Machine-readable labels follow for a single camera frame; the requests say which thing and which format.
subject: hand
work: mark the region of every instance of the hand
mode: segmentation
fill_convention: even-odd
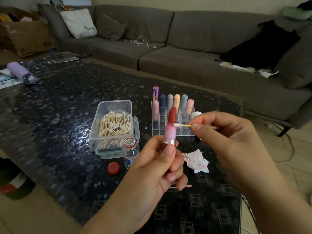
[[[187,185],[182,153],[174,145],[165,146],[163,139],[154,136],[146,143],[113,195],[80,233],[134,233],[172,184],[180,191]]]
[[[230,181],[247,196],[285,186],[274,161],[247,119],[222,112],[198,115],[193,132],[217,154]],[[220,132],[210,128],[218,126]]]

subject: pebble pattern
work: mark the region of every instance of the pebble pattern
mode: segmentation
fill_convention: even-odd
[[[241,115],[240,105],[196,88],[156,78],[139,77],[103,65],[49,60],[56,54],[22,62],[41,85],[20,84],[0,91],[0,147],[81,225],[105,204],[127,169],[122,158],[100,159],[90,150],[89,132],[101,101],[129,99],[139,119],[142,149],[151,137],[152,88],[160,94],[187,94],[197,111],[218,110]],[[200,149],[210,173],[184,172],[192,188],[165,193],[159,207],[138,233],[235,233],[240,230],[240,193],[228,179],[212,149],[195,137],[179,137],[179,149]],[[120,165],[110,176],[107,166]]]

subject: tissue with red stains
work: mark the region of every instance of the tissue with red stains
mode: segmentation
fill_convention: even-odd
[[[209,172],[207,167],[209,162],[204,159],[204,157],[202,156],[202,152],[199,149],[191,153],[182,153],[182,155],[187,166],[193,169],[194,173]]]

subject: silver lipstick base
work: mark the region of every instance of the silver lipstick base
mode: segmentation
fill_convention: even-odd
[[[173,145],[176,145],[177,141],[175,139],[164,139],[163,142],[165,144],[173,144]]]

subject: lavender lipstick cap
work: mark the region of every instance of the lavender lipstick cap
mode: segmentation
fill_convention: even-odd
[[[153,101],[158,101],[158,91],[159,91],[159,87],[154,86],[153,87]]]

